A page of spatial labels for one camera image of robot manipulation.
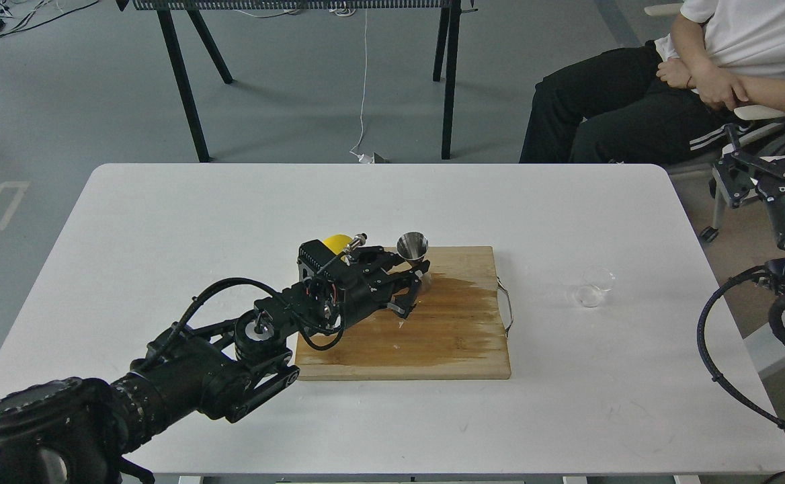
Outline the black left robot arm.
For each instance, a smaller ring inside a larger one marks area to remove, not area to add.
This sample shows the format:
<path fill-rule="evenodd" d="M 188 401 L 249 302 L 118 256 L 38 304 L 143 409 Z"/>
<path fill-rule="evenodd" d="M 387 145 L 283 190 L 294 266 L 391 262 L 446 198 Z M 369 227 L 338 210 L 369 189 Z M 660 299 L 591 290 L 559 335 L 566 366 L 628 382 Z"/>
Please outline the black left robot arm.
<path fill-rule="evenodd" d="M 405 319 L 429 272 L 427 239 L 405 233 L 394 251 L 365 234 L 298 248 L 298 281 L 276 291 L 226 278 L 196 295 L 115 382 L 70 377 L 0 399 L 0 483 L 143 483 L 153 473 L 126 460 L 199 411 L 234 423 L 293 384 L 288 338 L 331 337 L 388 309 Z"/>

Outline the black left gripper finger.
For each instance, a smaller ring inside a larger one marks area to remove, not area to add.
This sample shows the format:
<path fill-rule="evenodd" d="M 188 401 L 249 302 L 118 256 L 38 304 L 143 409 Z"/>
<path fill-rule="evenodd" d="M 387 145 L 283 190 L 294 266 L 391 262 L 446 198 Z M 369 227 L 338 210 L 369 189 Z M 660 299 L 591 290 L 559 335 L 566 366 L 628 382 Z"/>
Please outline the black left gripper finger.
<path fill-rule="evenodd" d="M 422 288 L 422 272 L 393 274 L 388 285 L 390 299 L 386 303 L 386 308 L 402 319 L 407 319 L 417 304 L 417 297 Z"/>
<path fill-rule="evenodd" d="M 429 272 L 430 261 L 425 258 L 408 260 L 383 246 L 366 248 L 366 278 L 368 280 L 394 280 L 419 273 L 418 278 Z"/>

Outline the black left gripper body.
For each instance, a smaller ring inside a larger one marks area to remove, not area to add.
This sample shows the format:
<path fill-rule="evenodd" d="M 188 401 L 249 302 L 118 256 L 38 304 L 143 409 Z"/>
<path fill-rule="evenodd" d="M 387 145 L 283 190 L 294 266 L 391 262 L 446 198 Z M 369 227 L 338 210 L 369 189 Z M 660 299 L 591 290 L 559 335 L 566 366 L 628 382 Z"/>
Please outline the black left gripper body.
<path fill-rule="evenodd" d="M 365 245 L 365 234 L 332 249 L 322 240 L 298 248 L 296 321 L 303 330 L 346 330 L 374 313 L 401 312 L 401 257 Z"/>

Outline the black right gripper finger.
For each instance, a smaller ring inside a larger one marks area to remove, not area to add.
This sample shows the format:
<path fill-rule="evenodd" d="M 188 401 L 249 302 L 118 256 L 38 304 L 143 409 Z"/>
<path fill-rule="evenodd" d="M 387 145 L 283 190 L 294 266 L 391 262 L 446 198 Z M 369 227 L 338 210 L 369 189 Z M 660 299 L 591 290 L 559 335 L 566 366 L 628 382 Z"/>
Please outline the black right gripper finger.
<path fill-rule="evenodd" d="M 723 206 L 737 208 L 751 190 L 751 180 L 770 177 L 785 182 L 785 167 L 756 157 L 746 151 L 749 144 L 779 134 L 785 123 L 752 124 L 749 132 L 742 133 L 742 126 L 730 123 L 723 126 L 728 145 L 721 157 L 712 164 L 712 198 Z"/>

